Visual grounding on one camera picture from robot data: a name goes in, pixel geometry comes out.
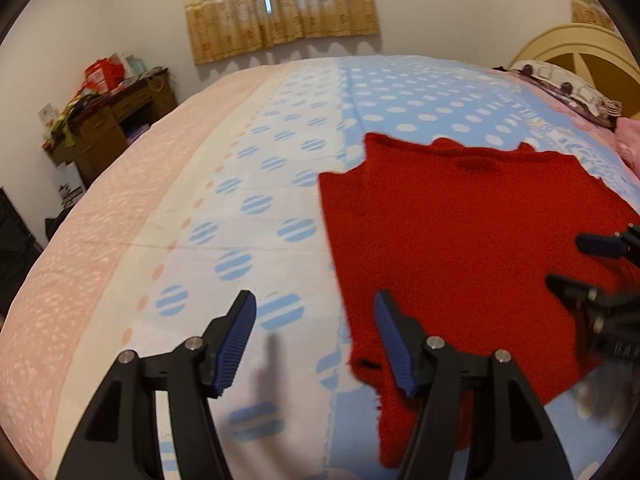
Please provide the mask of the grey patterned pillow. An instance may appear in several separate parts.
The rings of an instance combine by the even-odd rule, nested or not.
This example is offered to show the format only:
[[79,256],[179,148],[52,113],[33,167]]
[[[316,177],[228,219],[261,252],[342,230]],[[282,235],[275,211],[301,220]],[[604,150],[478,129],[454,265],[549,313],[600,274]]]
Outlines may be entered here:
[[544,61],[515,62],[510,73],[550,94],[575,113],[604,128],[614,130],[622,116],[622,103],[612,100],[570,70]]

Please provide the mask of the cream wooden headboard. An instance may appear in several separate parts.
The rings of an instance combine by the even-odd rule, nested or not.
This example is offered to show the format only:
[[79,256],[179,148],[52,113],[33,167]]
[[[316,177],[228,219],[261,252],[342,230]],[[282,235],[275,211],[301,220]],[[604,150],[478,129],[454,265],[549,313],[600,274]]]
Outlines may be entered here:
[[538,60],[570,70],[610,99],[623,116],[639,119],[639,64],[623,38],[603,27],[568,24],[530,40],[514,62]]

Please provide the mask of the beige curtain right window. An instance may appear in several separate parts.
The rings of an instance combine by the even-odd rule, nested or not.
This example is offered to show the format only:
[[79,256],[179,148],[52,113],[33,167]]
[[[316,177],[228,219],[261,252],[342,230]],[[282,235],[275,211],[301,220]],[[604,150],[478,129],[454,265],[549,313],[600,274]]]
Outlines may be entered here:
[[572,22],[596,25],[614,32],[615,25],[599,0],[570,0]]

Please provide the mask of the blue pink dotted bed blanket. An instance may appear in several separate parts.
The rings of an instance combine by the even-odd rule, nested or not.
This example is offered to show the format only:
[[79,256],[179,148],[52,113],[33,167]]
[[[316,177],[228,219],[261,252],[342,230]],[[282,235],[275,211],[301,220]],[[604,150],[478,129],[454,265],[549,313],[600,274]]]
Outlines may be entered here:
[[425,56],[260,66],[192,96],[108,168],[58,228],[1,332],[1,426],[51,479],[114,359],[169,351],[241,289],[257,320],[215,405],[239,479],[388,479],[378,398],[352,376],[317,177],[363,136],[575,156],[631,205],[639,181],[534,88]]

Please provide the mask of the beige patterned window curtain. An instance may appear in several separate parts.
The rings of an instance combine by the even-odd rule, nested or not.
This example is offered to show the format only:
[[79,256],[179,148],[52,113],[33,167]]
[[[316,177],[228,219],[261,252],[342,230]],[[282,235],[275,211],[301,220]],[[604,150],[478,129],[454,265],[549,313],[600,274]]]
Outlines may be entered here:
[[195,65],[301,39],[376,36],[374,0],[182,0]]

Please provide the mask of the dark wooden desk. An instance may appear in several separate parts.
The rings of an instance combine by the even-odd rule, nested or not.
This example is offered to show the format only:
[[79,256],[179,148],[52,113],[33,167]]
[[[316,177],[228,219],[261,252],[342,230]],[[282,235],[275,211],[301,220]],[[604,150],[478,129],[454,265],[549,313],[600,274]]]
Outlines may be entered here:
[[44,142],[56,166],[75,164],[89,186],[160,119],[177,107],[168,68],[155,67],[113,94],[87,94],[72,104]]

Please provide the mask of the red gift bag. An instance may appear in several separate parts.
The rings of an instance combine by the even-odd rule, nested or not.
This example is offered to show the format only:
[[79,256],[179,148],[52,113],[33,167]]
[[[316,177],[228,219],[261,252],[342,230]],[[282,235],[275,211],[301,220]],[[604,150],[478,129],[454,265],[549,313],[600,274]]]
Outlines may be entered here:
[[85,69],[86,87],[98,93],[110,93],[124,80],[124,66],[111,58],[100,58]]

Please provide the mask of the pink pillow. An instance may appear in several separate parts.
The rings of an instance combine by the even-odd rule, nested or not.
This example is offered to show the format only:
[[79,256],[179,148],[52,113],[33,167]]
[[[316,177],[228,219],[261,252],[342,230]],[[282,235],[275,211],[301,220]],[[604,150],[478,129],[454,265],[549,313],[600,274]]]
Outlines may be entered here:
[[616,152],[626,166],[640,177],[640,122],[625,117],[617,119],[615,129]]

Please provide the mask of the red knitted sweater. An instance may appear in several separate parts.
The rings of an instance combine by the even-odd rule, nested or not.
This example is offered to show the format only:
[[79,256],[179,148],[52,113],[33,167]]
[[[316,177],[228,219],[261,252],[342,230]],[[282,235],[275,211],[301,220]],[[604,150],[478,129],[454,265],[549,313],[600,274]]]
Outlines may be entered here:
[[462,352],[510,351],[548,403],[600,363],[550,274],[609,292],[639,287],[630,263],[578,252],[580,233],[610,234],[636,212],[572,155],[414,144],[369,133],[356,168],[319,177],[322,212],[352,336],[350,366],[380,398],[380,460],[396,468],[419,403],[396,385],[374,322],[390,292],[424,330]]

